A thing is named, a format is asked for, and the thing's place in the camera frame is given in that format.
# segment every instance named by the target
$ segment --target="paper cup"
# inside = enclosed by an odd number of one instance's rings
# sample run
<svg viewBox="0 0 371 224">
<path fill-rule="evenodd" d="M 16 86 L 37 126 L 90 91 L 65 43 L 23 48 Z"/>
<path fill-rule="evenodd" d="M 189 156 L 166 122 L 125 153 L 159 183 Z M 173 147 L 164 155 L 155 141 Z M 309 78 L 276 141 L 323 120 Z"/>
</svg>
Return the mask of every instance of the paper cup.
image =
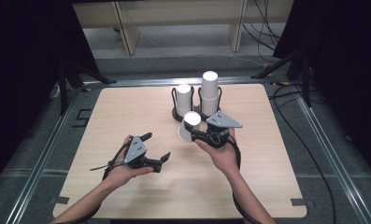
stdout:
<svg viewBox="0 0 371 224">
<path fill-rule="evenodd" d="M 192 103 L 191 103 L 191 98 L 192 98 L 192 91 L 191 91 L 191 86 L 188 84 L 181 84 L 178 85 L 176 88 L 176 108 L 182 109 L 182 110 L 191 110 L 192 108 Z"/>
<path fill-rule="evenodd" d="M 202 118 L 200 117 L 198 113 L 194 111 L 187 112 L 178 128 L 178 136 L 182 140 L 191 143 L 192 141 L 191 133 L 185 129 L 185 121 L 191 124 L 194 129 L 199 130 L 200 122 L 202 121 Z"/>
<path fill-rule="evenodd" d="M 212 116 L 218 111 L 218 96 L 215 99 L 206 99 L 204 97 L 202 98 L 201 107 L 202 107 L 202 113 L 207 116 Z"/>
<path fill-rule="evenodd" d="M 203 74 L 202 90 L 200 94 L 206 99 L 215 99 L 218 96 L 218 74 L 207 71 Z"/>
<path fill-rule="evenodd" d="M 176 110 L 177 110 L 177 114 L 180 115 L 181 117 L 184 117 L 185 114 L 189 111 L 191 111 L 191 109 L 181 109 L 181 108 L 178 108 L 176 107 Z"/>
</svg>

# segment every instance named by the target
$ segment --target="light wood surface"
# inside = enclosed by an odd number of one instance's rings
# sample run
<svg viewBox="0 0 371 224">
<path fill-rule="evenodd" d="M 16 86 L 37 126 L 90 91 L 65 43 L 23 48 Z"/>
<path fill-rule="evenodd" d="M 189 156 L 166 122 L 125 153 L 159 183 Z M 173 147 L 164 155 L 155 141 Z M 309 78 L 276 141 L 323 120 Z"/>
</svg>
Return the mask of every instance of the light wood surface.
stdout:
<svg viewBox="0 0 371 224">
<path fill-rule="evenodd" d="M 117 189 L 94 217 L 100 218 L 231 218 L 241 217 L 224 175 L 195 143 L 178 136 L 167 87 L 115 88 L 101 91 L 53 214 L 94 188 L 128 134 L 152 133 L 146 156 L 160 159 L 171 152 L 159 174 L 139 176 Z M 292 206 L 302 195 L 264 87 L 221 85 L 221 110 L 243 124 L 235 130 L 242 152 L 241 173 L 273 217 L 304 217 L 305 206 Z M 197 93 L 194 96 L 198 105 Z"/>
</svg>

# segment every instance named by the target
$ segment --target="person's right hand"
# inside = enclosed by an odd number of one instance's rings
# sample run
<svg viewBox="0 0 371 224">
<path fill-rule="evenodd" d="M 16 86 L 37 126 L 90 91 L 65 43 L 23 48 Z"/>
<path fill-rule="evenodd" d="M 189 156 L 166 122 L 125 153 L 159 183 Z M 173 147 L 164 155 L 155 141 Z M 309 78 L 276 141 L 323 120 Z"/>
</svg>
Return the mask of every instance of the person's right hand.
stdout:
<svg viewBox="0 0 371 224">
<path fill-rule="evenodd" d="M 235 129 L 230 128 L 229 134 L 230 136 L 228 140 L 235 142 Z M 231 144 L 226 143 L 223 147 L 214 148 L 199 139 L 196 139 L 194 142 L 208 153 L 214 162 L 214 165 L 225 175 L 228 175 L 233 171 L 238 172 L 235 149 Z"/>
</svg>

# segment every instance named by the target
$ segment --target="forearm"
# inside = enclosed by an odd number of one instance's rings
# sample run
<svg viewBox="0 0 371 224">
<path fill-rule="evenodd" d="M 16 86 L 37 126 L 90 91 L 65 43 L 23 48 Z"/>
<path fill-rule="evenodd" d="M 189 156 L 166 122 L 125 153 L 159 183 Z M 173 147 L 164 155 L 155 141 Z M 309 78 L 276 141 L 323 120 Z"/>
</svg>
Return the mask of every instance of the forearm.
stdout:
<svg viewBox="0 0 371 224">
<path fill-rule="evenodd" d="M 225 174 L 242 209 L 260 223 L 276 223 L 250 189 L 238 170 Z"/>
<path fill-rule="evenodd" d="M 55 218 L 51 223 L 61 223 L 85 217 L 97 208 L 113 190 L 115 190 L 115 188 L 108 183 L 108 180 L 104 180 L 97 187 L 92 189 L 92 191 L 83 196 L 83 198 Z"/>
</svg>

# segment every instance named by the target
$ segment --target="person's left hand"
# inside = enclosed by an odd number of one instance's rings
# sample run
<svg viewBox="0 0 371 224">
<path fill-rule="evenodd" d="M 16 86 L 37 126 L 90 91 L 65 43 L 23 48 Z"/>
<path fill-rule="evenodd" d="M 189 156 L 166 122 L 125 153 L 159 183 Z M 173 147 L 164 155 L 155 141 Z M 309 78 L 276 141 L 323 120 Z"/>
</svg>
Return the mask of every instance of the person's left hand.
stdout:
<svg viewBox="0 0 371 224">
<path fill-rule="evenodd" d="M 124 144 L 130 141 L 131 136 L 128 135 L 124 139 Z M 124 148 L 121 154 L 119 154 L 118 158 L 124 158 L 126 155 L 126 152 L 128 150 L 127 148 Z M 121 187 L 125 185 L 131 178 L 134 178 L 138 175 L 145 175 L 153 172 L 153 168 L 151 167 L 141 167 L 138 169 L 132 169 L 128 167 L 126 164 L 119 165 L 114 167 L 108 174 L 105 181 L 107 181 L 110 186 L 114 189 L 117 189 L 118 187 Z"/>
</svg>

